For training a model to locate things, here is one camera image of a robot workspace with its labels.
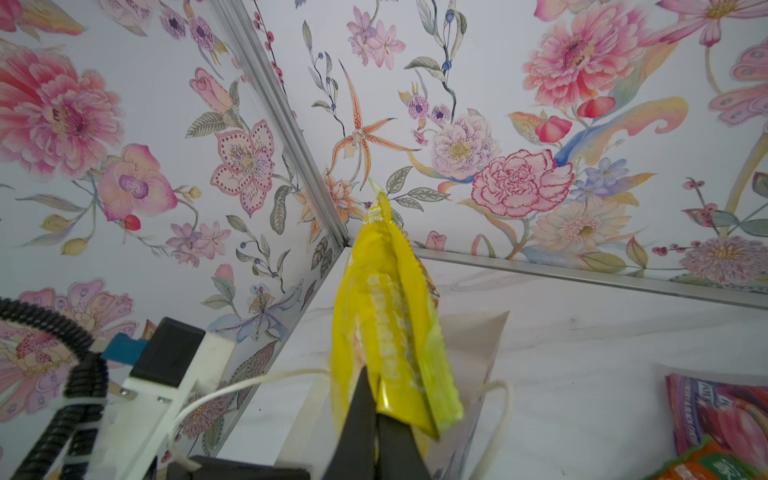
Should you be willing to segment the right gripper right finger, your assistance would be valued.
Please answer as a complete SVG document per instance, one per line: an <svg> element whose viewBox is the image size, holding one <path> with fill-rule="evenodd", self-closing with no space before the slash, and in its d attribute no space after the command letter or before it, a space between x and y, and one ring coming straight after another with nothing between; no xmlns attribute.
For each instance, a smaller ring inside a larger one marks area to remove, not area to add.
<svg viewBox="0 0 768 480"><path fill-rule="evenodd" d="M430 480L409 425L377 415L379 456L376 478L380 480Z"/></svg>

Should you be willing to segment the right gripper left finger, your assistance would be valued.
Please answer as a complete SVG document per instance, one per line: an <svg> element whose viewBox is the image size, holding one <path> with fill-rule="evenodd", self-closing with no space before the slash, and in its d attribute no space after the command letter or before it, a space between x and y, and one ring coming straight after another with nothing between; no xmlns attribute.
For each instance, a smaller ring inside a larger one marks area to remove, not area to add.
<svg viewBox="0 0 768 480"><path fill-rule="evenodd" d="M322 479L373 480L376 439L376 404L367 368L363 367L336 450Z"/></svg>

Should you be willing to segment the yellow snack pack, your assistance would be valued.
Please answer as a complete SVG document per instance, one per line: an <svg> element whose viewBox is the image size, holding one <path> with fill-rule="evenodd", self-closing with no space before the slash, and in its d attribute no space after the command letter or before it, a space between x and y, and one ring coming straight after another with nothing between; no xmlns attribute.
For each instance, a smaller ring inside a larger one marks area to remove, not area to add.
<svg viewBox="0 0 768 480"><path fill-rule="evenodd" d="M366 367L376 412L437 440L464 417L459 396L447 402L448 415L434 418L422 381L423 340L432 331L432 320L439 320L437 296L386 193L379 186L373 190L376 197L356 235L334 304L334 420L343 425Z"/></svg>

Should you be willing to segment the floral paper gift bag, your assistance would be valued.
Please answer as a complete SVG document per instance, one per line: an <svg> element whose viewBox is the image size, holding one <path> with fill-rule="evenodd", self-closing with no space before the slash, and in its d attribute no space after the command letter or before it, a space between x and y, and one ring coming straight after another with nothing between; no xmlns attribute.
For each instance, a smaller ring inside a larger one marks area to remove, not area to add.
<svg viewBox="0 0 768 480"><path fill-rule="evenodd" d="M447 350L444 344L442 327L439 325L439 320L436 318L432 320L432 323L432 331L427 333L425 335L425 339L423 340L424 346L422 347L422 357L420 361L423 363L421 367L422 381L424 384L425 392L427 393L428 404L431 407L433 417L437 418L441 414L448 415L450 413L447 402L450 399L456 400L459 397L459 394L457 388L454 385L453 376L451 374L451 367L449 365ZM263 383L275 383L287 378L304 375L329 377L331 372L323 368L303 368L289 371L278 371L276 373L263 374L251 379L242 380L202 396L197 401L192 402L182 408L182 410L173 419L173 422L166 434L166 444L168 450L171 452L171 455L174 457L177 463L181 464L185 469L189 471L195 471L199 469L200 465L179 453L174 444L174 431L194 410L216 398L227 396L231 393L235 393L243 389L255 387ZM490 440L488 441L487 447L484 450L480 460L478 461L474 471L471 473L471 477L473 479L483 479L486 476L487 472L498 456L503 437L506 434L512 419L514 409L514 390L508 382L504 380L493 380L491 382L485 383L481 386L478 392L478 396L482 398L487 393L495 390L502 390L505 393L504 407L499 423L495 427L495 430L491 435Z"/></svg>

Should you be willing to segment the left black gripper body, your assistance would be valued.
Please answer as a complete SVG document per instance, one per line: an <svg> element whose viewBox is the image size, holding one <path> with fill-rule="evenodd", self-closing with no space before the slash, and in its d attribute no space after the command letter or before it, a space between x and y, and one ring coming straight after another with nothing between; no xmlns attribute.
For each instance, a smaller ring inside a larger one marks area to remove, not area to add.
<svg viewBox="0 0 768 480"><path fill-rule="evenodd" d="M187 471L177 462L167 468L170 480L310 480L310 473L301 468L257 465L215 457L193 456L201 467Z"/></svg>

